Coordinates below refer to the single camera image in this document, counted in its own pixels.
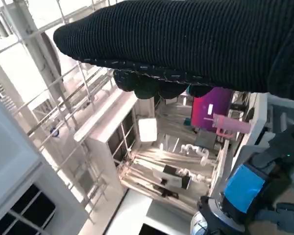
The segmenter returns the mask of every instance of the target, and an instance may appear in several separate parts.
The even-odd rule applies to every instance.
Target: black device
[[[271,221],[279,230],[294,233],[294,204],[273,207],[294,182],[294,125],[277,134],[269,145],[235,170],[219,200],[200,198],[202,217],[193,217],[192,235],[243,235],[256,220]]]

